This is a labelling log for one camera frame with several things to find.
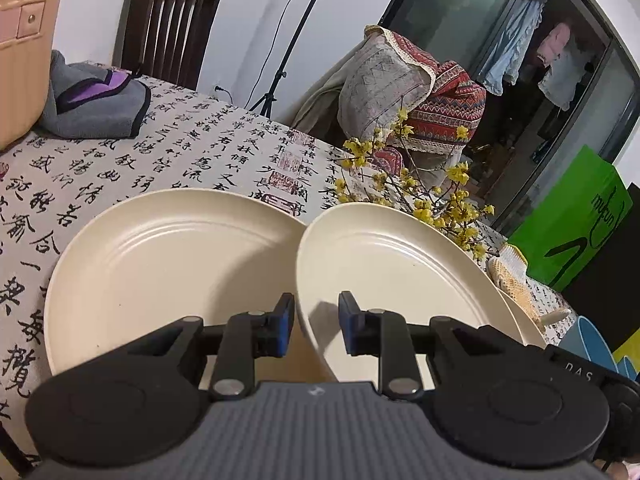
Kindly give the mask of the cream plate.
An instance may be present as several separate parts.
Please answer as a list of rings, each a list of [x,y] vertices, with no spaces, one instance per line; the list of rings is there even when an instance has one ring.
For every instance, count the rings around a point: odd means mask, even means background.
[[[305,223],[259,200],[183,188],[93,218],[58,259],[44,307],[54,374],[170,322],[267,311],[295,288]]]
[[[431,226],[398,210],[343,204],[304,232],[296,258],[298,317],[314,350],[340,382],[375,382],[372,356],[349,356],[337,299],[348,290],[363,311],[391,310],[426,325],[437,315],[489,324],[544,348],[544,336],[465,252]]]

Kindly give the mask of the yellow-green snack box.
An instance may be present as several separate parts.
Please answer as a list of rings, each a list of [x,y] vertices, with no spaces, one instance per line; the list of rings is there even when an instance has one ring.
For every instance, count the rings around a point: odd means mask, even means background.
[[[613,352],[613,356],[616,362],[629,362],[633,367],[636,373],[639,373],[640,363],[639,363],[639,341],[638,340],[627,340],[624,344],[617,348]]]

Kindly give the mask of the black paper bag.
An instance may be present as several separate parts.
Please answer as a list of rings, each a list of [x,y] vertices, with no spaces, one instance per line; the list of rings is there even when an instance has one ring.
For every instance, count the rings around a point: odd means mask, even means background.
[[[639,329],[639,187],[627,191],[631,210],[610,239],[561,292],[616,350]]]

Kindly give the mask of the white yellow dotted glove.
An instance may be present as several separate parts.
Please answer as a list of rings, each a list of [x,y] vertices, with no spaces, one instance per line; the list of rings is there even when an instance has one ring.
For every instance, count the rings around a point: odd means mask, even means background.
[[[548,285],[527,275],[528,262],[515,246],[504,243],[487,263],[488,275],[541,330],[573,315],[563,298]]]

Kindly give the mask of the yellow flower branch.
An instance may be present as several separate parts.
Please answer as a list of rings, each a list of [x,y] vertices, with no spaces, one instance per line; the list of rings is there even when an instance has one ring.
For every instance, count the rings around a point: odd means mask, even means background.
[[[414,136],[409,125],[409,111],[401,107],[386,127],[375,127],[370,139],[356,136],[347,139],[345,154],[334,159],[340,172],[326,192],[340,204],[380,205],[408,214],[448,238],[482,263],[498,255],[488,245],[486,231],[480,225],[495,213],[495,207],[476,206],[466,188],[470,180],[469,165],[457,162],[436,168],[444,173],[444,182],[428,185],[413,160],[402,162],[397,170],[383,166],[381,156],[392,152],[398,141],[402,148]]]

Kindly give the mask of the green paper bag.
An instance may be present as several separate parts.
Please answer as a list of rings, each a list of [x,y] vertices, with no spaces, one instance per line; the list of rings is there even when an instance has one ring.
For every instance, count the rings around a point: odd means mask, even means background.
[[[560,292],[631,211],[615,167],[584,146],[539,206],[508,238],[529,278]]]

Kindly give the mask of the calligraphy print tablecloth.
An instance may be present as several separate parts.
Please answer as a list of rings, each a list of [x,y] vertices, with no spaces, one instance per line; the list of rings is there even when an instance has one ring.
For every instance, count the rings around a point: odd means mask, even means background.
[[[49,375],[44,297],[66,245],[112,205],[165,188],[263,200],[303,222],[334,204],[338,151],[242,108],[149,79],[151,104],[126,140],[39,131],[1,154],[1,422],[26,454],[28,396]]]

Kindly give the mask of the black light stand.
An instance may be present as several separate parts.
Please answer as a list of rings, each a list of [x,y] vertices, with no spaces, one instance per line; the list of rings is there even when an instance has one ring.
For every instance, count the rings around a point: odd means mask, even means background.
[[[300,36],[302,36],[303,30],[318,0],[308,1],[303,14],[300,17],[294,29],[293,35],[290,41],[288,42],[286,49],[284,50],[279,66],[274,72],[274,75],[268,90],[262,95],[261,98],[254,101],[253,100],[254,93],[257,90],[258,84],[262,80],[262,75],[264,74],[264,71],[267,68],[267,64],[271,58],[271,55],[273,54],[273,49],[276,46],[276,42],[279,36],[281,26],[284,22],[286,12],[288,12],[288,7],[292,2],[293,0],[288,0],[285,3],[285,6],[280,14],[280,18],[278,19],[276,29],[274,30],[268,53],[264,59],[264,62],[262,62],[262,66],[260,66],[260,70],[255,80],[254,86],[252,87],[252,90],[250,90],[250,95],[246,100],[246,105],[250,104],[250,108],[248,109],[250,112],[257,112],[259,115],[265,116],[267,118],[270,118],[272,115],[273,104],[277,102],[276,93],[280,86],[280,82],[288,76],[288,72],[286,71],[286,69],[288,68],[288,62],[290,62],[290,58],[295,50],[295,47],[297,46],[298,40]]]

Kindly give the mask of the red patterned quilt on chair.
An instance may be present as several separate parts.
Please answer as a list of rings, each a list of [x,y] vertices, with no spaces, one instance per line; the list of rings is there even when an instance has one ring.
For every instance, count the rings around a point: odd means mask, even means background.
[[[380,136],[431,186],[461,162],[485,104],[486,90],[458,62],[439,62],[398,32],[370,25],[280,122],[333,143]]]

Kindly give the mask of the grey purple folded cloth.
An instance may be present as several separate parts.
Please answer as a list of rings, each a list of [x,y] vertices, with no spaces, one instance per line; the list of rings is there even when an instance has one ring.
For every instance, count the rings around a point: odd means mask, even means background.
[[[49,92],[37,126],[66,140],[135,138],[151,104],[136,74],[89,63],[68,64],[51,53]]]

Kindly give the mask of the hanging light blue shirt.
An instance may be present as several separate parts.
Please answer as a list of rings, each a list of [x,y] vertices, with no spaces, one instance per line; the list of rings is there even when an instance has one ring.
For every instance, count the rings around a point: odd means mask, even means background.
[[[522,0],[515,8],[480,69],[480,83],[493,96],[503,84],[514,86],[534,32],[542,21],[547,0]]]

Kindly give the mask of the hanging white garment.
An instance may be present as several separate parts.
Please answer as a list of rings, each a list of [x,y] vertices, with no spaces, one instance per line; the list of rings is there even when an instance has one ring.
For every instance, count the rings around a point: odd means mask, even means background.
[[[567,112],[574,100],[576,87],[585,76],[586,65],[592,58],[591,52],[581,51],[570,44],[550,65],[538,89],[554,106]]]

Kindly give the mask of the hanging pink garment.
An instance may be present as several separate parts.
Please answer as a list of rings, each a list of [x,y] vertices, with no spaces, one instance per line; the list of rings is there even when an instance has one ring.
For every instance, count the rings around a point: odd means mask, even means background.
[[[544,37],[536,50],[536,59],[541,66],[550,66],[562,53],[570,41],[570,25],[559,23]]]

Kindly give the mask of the dark wooden chair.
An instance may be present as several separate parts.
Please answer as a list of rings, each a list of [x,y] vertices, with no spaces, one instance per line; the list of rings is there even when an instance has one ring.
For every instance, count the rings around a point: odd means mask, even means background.
[[[125,0],[113,63],[194,90],[220,0]]]

